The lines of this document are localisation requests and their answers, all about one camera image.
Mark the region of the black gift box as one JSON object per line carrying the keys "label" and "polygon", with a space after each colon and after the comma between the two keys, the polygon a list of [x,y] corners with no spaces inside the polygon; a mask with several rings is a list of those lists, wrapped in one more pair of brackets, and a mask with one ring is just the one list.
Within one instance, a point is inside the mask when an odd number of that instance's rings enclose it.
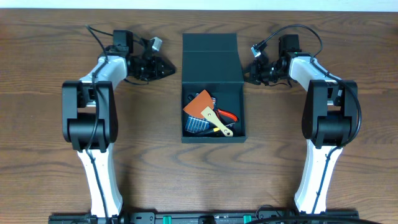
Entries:
{"label": "black gift box", "polygon": [[243,72],[238,54],[237,35],[184,33],[182,55],[181,107],[190,95],[206,90],[216,107],[238,117],[233,136],[194,136],[185,130],[188,114],[181,112],[183,143],[244,143],[247,139],[244,114]]}

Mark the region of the orange scraper wooden handle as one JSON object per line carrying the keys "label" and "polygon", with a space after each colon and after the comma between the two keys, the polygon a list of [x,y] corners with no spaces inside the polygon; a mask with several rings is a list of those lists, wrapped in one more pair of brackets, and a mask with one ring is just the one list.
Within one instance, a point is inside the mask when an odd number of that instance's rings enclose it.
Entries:
{"label": "orange scraper wooden handle", "polygon": [[187,106],[183,108],[183,111],[199,119],[206,119],[208,122],[213,124],[219,131],[226,137],[233,137],[233,132],[226,125],[224,125],[217,113],[215,112],[215,106],[210,94],[203,90],[194,99],[189,102]]}

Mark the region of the blue precision screwdriver set case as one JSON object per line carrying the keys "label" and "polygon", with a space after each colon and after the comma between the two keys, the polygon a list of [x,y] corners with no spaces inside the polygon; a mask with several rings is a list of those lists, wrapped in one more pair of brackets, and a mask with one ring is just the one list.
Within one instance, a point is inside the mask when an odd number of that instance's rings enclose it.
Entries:
{"label": "blue precision screwdriver set case", "polygon": [[214,126],[205,118],[197,118],[188,115],[187,121],[185,123],[185,131],[191,134],[197,134],[209,130]]}

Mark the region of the red handled pliers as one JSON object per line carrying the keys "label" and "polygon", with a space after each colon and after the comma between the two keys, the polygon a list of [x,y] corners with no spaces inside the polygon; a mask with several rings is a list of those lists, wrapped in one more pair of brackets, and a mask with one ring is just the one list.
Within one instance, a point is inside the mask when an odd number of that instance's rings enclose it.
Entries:
{"label": "red handled pliers", "polygon": [[216,111],[216,113],[218,115],[222,115],[222,116],[225,116],[225,117],[227,117],[229,119],[232,119],[234,122],[238,122],[239,121],[239,118],[233,113],[230,113],[230,112],[225,111],[225,110],[221,110],[219,108],[215,109],[215,111]]}

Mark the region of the black yellow screwdriver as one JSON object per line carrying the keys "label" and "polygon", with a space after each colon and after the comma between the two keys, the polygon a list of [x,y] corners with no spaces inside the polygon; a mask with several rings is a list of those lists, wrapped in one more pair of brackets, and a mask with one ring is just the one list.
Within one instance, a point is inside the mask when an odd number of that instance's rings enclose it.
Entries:
{"label": "black yellow screwdriver", "polygon": [[[227,125],[225,125],[227,128],[232,127],[235,123],[229,123]],[[218,131],[220,131],[219,128],[211,128],[211,129],[207,129],[206,131],[202,131],[200,133],[195,133],[194,136],[205,136],[208,134],[213,134],[213,133],[217,133]]]}

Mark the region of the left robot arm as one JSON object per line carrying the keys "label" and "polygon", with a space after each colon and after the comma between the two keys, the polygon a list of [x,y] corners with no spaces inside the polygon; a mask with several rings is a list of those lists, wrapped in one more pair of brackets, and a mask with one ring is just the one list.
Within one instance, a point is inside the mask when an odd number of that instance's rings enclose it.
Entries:
{"label": "left robot arm", "polygon": [[113,42],[100,46],[94,68],[62,85],[63,137],[83,164],[91,195],[88,220],[96,223],[111,223],[123,210],[113,162],[118,136],[115,89],[129,77],[146,85],[175,73],[175,67],[158,56],[160,38],[139,38],[129,30],[114,30],[110,36]]}

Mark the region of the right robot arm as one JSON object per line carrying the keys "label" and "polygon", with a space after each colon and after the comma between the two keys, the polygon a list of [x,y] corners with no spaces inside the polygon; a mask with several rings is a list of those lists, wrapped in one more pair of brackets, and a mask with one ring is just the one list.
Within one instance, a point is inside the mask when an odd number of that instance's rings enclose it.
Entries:
{"label": "right robot arm", "polygon": [[279,58],[270,62],[266,40],[253,45],[253,63],[244,71],[245,82],[275,86],[295,81],[307,92],[302,133],[307,141],[303,176],[294,196],[297,210],[321,214],[334,166],[343,148],[359,133],[362,121],[358,86],[323,68],[316,57],[300,48],[297,34],[279,37]]}

